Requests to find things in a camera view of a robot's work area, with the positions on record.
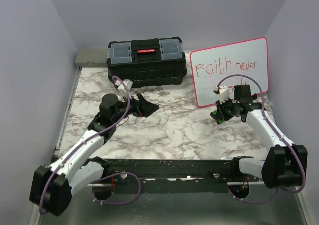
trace marble tabletop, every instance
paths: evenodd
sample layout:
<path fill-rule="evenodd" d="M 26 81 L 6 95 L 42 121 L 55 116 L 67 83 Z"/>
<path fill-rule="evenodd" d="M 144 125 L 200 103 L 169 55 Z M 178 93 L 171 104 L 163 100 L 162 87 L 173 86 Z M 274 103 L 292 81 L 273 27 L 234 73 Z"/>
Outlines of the marble tabletop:
<path fill-rule="evenodd" d="M 129 116 L 112 138 L 91 157 L 117 159 L 232 159 L 253 156 L 265 159 L 266 149 L 253 129 L 239 118 L 217 125 L 210 117 L 215 106 L 196 105 L 194 85 L 186 54 L 188 73 L 181 85 L 133 88 L 160 109 L 148 118 Z M 118 95 L 108 80 L 107 68 L 82 68 L 60 154 L 65 154 L 83 135 L 98 113 L 106 93 Z M 267 96 L 265 108 L 272 112 Z"/>

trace red whiteboard frame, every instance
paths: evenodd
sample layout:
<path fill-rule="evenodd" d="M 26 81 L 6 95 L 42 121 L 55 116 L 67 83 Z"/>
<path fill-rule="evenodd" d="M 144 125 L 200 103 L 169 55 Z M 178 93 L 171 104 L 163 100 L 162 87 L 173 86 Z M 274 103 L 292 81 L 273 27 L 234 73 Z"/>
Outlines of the red whiteboard frame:
<path fill-rule="evenodd" d="M 266 93 L 269 89 L 269 59 L 268 59 L 268 40 L 266 37 L 257 37 L 257 38 L 253 38 L 253 39 L 248 39 L 248 40 L 244 40 L 244 41 L 240 41 L 240 42 L 232 42 L 232 43 L 228 43 L 228 44 L 223 44 L 223 45 L 219 45 L 219 46 L 215 46 L 215 47 L 208 47 L 208 48 L 204 48 L 204 49 L 197 49 L 197 50 L 194 50 L 190 53 L 189 55 L 189 58 L 190 58 L 190 65 L 191 65 L 191 73 L 192 73 L 192 76 L 193 76 L 193 82 L 194 82 L 194 88 L 195 88 L 195 97 L 196 97 L 196 104 L 198 107 L 208 107 L 208 106 L 212 106 L 216 103 L 212 103 L 212 104 L 208 104 L 208 105 L 204 105 L 204 106 L 201 106 L 198 104 L 198 99 L 197 99 L 197 90 L 196 90 L 196 83 L 195 83 L 195 77 L 194 77 L 194 69 L 193 69 L 193 62 L 191 60 L 191 55 L 194 53 L 194 52 L 199 52 L 199 51 L 204 51 L 204 50 L 208 50 L 208 49 L 213 49 L 213 48 L 217 48 L 217 47 L 224 47 L 224 46 L 228 46 L 228 45 L 233 45 L 233 44 L 238 44 L 238 43 L 242 43 L 242 42 L 249 42 L 249 41 L 254 41 L 254 40 L 258 40 L 258 39 L 262 39 L 264 38 L 266 40 L 266 44 L 267 44 L 267 52 L 266 52 L 266 55 L 267 55 L 267 82 L 268 82 L 268 87 L 267 87 L 267 90 L 264 91 L 263 93 Z"/>

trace wall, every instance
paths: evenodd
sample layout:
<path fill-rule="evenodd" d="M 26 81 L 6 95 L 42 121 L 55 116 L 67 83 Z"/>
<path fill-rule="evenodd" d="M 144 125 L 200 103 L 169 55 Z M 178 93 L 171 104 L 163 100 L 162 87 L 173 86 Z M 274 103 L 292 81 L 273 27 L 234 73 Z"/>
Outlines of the wall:
<path fill-rule="evenodd" d="M 308 149 L 306 193 L 313 211 L 319 211 L 318 8 L 319 0 L 286 0 L 266 34 L 268 95 L 280 129 Z"/>
<path fill-rule="evenodd" d="M 180 36 L 198 49 L 264 36 L 284 0 L 52 0 L 78 48 Z"/>
<path fill-rule="evenodd" d="M 0 8 L 0 224 L 25 225 L 33 172 L 57 143 L 76 48 L 51 0 Z"/>

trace black toolbox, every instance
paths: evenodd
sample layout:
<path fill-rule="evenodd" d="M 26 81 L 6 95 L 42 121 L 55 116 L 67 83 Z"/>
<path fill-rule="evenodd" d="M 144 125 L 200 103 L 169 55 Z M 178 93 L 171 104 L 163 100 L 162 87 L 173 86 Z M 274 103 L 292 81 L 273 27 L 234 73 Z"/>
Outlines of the black toolbox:
<path fill-rule="evenodd" d="M 110 42 L 107 66 L 112 76 L 129 79 L 132 87 L 181 84 L 187 74 L 179 37 Z"/>

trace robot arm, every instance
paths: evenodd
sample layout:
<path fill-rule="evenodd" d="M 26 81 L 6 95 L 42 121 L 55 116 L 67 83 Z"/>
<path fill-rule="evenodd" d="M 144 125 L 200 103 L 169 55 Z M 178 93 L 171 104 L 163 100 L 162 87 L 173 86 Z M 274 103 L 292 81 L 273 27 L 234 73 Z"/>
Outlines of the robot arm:
<path fill-rule="evenodd" d="M 253 101 L 257 95 L 251 96 L 250 86 L 234 86 L 235 102 L 230 99 L 226 86 L 216 88 L 215 92 L 219 94 L 220 100 L 216 102 L 217 110 L 210 115 L 217 124 L 228 121 L 234 116 L 241 117 L 242 122 L 248 123 L 257 133 L 268 152 L 265 161 L 249 157 L 237 159 L 239 172 L 262 179 L 268 188 L 300 186 L 301 172 L 287 144 L 297 154 L 304 172 L 306 172 L 307 150 L 303 145 L 295 145 L 285 137 L 267 112 L 262 111 L 262 104 Z"/>
<path fill-rule="evenodd" d="M 120 86 L 118 91 L 121 94 L 124 92 Z M 99 112 L 82 138 L 63 157 L 48 167 L 40 166 L 35 171 L 30 192 L 31 202 L 58 216 L 68 207 L 72 196 L 102 177 L 104 168 L 100 164 L 90 161 L 83 165 L 112 137 L 116 131 L 113 125 L 123 117 L 125 112 L 127 112 L 125 117 L 130 114 L 136 117 L 149 117 L 159 109 L 158 105 L 146 101 L 139 93 L 137 93 L 137 100 L 131 95 L 129 97 L 124 102 L 118 100 L 115 94 L 106 94 L 102 97 Z M 127 108 L 126 100 L 130 100 L 129 108 Z"/>

